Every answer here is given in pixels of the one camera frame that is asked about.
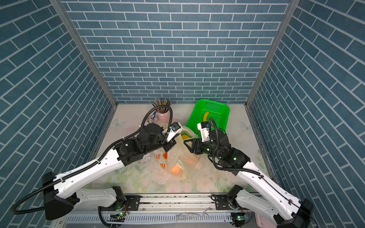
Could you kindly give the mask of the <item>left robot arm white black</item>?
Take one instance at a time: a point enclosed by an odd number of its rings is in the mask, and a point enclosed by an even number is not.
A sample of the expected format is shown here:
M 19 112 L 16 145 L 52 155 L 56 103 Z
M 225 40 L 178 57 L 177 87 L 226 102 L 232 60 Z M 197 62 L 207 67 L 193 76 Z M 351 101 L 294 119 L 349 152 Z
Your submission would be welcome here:
M 54 174 L 49 172 L 42 177 L 42 185 L 51 185 L 43 191 L 44 210 L 47 220 L 55 220 L 70 213 L 90 197 L 82 192 L 82 187 L 95 179 L 126 167 L 157 149 L 166 152 L 175 144 L 182 125 L 174 122 L 167 129 L 149 123 L 139 129 L 136 136 L 123 138 L 110 145 L 103 154 L 71 171 Z

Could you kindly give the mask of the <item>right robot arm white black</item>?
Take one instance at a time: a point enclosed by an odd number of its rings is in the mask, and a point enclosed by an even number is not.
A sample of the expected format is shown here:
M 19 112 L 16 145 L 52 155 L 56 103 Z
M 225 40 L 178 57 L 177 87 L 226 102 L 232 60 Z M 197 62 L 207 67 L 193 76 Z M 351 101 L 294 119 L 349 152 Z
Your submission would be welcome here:
M 308 199 L 300 200 L 281 188 L 264 174 L 242 151 L 229 143 L 228 137 L 208 141 L 190 139 L 184 141 L 192 154 L 208 155 L 217 170 L 227 171 L 252 186 L 260 196 L 253 195 L 239 186 L 227 194 L 233 208 L 241 207 L 265 217 L 278 228 L 307 228 L 311 222 L 314 205 Z

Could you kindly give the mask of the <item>yellow printed plastic bag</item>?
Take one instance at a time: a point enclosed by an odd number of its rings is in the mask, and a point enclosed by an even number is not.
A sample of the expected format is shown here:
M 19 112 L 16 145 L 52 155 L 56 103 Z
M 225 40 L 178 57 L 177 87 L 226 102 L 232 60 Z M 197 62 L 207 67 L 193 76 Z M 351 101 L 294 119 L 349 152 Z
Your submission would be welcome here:
M 183 173 L 180 176 L 175 176 L 181 179 L 187 178 L 193 169 L 196 167 L 199 156 L 189 152 L 187 147 L 183 144 L 184 140 L 197 138 L 197 135 L 188 127 L 183 126 L 182 132 L 178 135 L 176 140 L 176 145 L 167 153 L 163 151 L 162 148 L 154 151 L 154 163 L 158 170 L 161 170 L 167 174 L 170 174 L 172 167 L 178 164 Z

